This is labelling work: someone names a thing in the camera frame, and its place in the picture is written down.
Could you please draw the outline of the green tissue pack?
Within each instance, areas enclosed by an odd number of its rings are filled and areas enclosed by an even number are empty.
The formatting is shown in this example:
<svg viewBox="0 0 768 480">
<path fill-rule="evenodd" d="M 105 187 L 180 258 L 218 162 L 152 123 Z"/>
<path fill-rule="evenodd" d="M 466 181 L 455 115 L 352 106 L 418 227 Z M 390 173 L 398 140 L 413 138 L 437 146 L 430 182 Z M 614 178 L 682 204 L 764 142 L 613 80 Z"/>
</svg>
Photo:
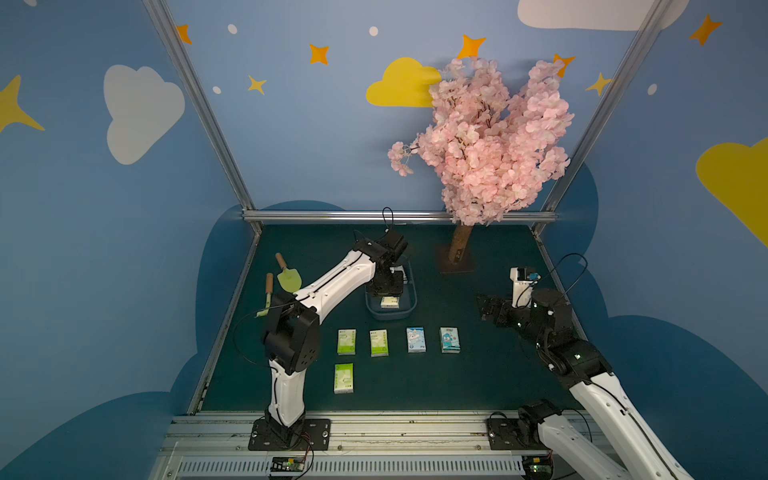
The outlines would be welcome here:
<svg viewBox="0 0 768 480">
<path fill-rule="evenodd" d="M 398 309 L 400 307 L 400 298 L 395 296 L 382 297 L 380 307 L 382 309 Z"/>
<path fill-rule="evenodd" d="M 354 392 L 354 365 L 352 363 L 337 364 L 334 367 L 335 394 L 347 394 Z"/>
<path fill-rule="evenodd" d="M 369 332 L 369 340 L 372 357 L 384 357 L 389 355 L 388 332 L 386 329 L 371 330 Z"/>
<path fill-rule="evenodd" d="M 337 334 L 337 354 L 352 356 L 356 354 L 357 331 L 355 329 L 339 329 Z"/>
</svg>

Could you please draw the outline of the blue monster tissue pack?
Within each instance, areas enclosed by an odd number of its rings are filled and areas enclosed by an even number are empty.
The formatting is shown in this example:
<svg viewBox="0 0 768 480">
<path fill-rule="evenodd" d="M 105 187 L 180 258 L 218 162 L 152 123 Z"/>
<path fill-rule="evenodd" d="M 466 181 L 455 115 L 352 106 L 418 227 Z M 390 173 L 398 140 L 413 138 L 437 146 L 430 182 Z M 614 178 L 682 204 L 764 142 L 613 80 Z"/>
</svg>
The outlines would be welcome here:
<svg viewBox="0 0 768 480">
<path fill-rule="evenodd" d="M 442 353 L 459 353 L 461 351 L 461 345 L 458 328 L 441 327 L 440 345 Z"/>
</svg>

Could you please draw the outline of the white blue elephant tissue pack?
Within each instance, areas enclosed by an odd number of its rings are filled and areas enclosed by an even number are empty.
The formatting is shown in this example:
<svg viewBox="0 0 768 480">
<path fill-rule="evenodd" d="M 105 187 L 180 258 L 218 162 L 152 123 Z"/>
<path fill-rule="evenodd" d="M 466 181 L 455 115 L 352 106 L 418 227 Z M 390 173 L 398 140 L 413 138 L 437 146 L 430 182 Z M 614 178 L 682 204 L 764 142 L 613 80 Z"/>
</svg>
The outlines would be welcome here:
<svg viewBox="0 0 768 480">
<path fill-rule="evenodd" d="M 409 353 L 425 353 L 426 337 L 423 327 L 406 328 L 407 351 Z"/>
</svg>

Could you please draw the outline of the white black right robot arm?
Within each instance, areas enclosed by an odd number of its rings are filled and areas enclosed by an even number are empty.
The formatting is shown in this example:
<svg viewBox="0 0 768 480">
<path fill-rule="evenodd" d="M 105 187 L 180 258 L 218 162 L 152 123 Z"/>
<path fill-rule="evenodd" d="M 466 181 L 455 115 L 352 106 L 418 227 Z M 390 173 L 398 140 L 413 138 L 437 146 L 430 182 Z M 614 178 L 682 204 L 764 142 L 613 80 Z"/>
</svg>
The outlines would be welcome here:
<svg viewBox="0 0 768 480">
<path fill-rule="evenodd" d="M 689 473 L 665 447 L 624 391 L 599 349 L 581 338 L 573 309 L 552 289 L 525 289 L 524 298 L 479 294 L 483 320 L 514 329 L 534 347 L 542 364 L 579 402 L 615 452 L 610 457 L 576 430 L 562 409 L 542 399 L 519 408 L 511 420 L 486 421 L 494 450 L 546 449 L 584 479 L 687 479 Z"/>
</svg>

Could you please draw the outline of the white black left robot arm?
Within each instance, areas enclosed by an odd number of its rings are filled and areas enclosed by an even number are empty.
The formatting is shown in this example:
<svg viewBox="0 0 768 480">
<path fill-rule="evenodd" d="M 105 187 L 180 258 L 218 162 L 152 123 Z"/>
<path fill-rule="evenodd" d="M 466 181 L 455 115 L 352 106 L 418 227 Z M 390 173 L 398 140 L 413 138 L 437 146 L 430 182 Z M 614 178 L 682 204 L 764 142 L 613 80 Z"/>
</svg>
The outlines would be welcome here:
<svg viewBox="0 0 768 480">
<path fill-rule="evenodd" d="M 311 435 L 321 427 L 329 431 L 330 422 L 312 420 L 306 426 L 304 402 L 306 373 L 320 353 L 322 324 L 361 286 L 379 297 L 402 294 L 404 274 L 394 267 L 407 247 L 405 237 L 394 230 L 378 240 L 362 238 L 319 279 L 295 292 L 274 294 L 261 335 L 271 374 L 270 403 L 253 424 L 250 451 L 327 448 Z"/>
</svg>

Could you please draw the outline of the blue plastic storage box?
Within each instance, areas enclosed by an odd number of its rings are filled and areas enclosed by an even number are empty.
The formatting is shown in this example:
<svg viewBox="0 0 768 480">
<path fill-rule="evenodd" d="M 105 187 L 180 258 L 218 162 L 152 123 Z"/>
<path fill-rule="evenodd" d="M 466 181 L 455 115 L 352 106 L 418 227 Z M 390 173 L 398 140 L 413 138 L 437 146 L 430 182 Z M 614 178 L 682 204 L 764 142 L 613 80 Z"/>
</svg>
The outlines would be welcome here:
<svg viewBox="0 0 768 480">
<path fill-rule="evenodd" d="M 400 298 L 398 309 L 382 309 L 380 301 L 382 297 L 373 297 L 365 293 L 365 305 L 372 317 L 378 321 L 399 321 L 410 317 L 418 303 L 416 284 L 412 265 L 409 261 L 394 267 L 405 274 L 404 290 Z"/>
</svg>

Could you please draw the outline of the brown artificial tree trunk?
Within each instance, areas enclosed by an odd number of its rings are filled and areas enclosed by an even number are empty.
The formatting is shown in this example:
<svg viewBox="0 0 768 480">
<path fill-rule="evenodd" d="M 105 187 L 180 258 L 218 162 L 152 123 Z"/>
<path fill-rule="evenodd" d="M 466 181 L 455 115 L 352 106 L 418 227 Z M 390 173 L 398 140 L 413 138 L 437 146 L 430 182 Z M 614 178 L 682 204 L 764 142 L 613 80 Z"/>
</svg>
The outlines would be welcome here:
<svg viewBox="0 0 768 480">
<path fill-rule="evenodd" d="M 448 260 L 458 265 L 468 258 L 468 245 L 473 226 L 459 223 L 456 225 L 448 250 Z"/>
</svg>

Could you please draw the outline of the pink blossom tree crown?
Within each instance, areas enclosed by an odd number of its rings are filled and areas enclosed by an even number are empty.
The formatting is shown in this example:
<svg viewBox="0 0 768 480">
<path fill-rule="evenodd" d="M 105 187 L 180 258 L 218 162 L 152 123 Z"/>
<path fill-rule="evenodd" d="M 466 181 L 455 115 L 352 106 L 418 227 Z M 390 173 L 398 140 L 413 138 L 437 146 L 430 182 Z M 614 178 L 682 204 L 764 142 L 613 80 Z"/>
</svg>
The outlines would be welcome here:
<svg viewBox="0 0 768 480">
<path fill-rule="evenodd" d="M 489 224 L 531 206 L 570 164 L 558 144 L 574 118 L 559 91 L 565 67 L 562 59 L 538 61 L 511 94 L 496 62 L 452 61 L 429 89 L 432 124 L 410 144 L 392 145 L 392 168 L 412 174 L 413 156 L 433 167 L 445 209 L 461 225 Z"/>
</svg>

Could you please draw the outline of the dark metal tree base plate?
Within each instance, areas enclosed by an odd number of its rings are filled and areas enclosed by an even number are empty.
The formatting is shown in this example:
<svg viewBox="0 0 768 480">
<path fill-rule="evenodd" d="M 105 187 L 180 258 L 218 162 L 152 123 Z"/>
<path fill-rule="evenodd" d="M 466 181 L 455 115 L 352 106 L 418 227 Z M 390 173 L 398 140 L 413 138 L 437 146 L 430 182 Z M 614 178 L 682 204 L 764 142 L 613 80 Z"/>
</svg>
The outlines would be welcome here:
<svg viewBox="0 0 768 480">
<path fill-rule="evenodd" d="M 436 247 L 437 269 L 441 274 L 469 273 L 475 270 L 475 263 L 470 250 L 464 250 L 461 259 L 454 262 L 454 257 L 449 256 L 448 245 Z"/>
</svg>

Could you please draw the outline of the aluminium frame rail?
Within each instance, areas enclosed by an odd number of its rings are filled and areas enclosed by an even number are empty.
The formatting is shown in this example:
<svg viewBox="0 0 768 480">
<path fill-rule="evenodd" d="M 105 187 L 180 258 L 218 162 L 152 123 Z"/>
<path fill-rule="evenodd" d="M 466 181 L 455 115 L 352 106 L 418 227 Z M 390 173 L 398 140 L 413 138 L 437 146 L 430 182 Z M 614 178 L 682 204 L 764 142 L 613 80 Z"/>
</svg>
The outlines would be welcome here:
<svg viewBox="0 0 768 480">
<path fill-rule="evenodd" d="M 321 211 L 321 210 L 245 210 L 243 218 L 251 222 L 306 222 L 306 223 L 376 223 L 394 220 L 397 224 L 424 224 L 451 222 L 448 212 L 422 211 Z"/>
</svg>

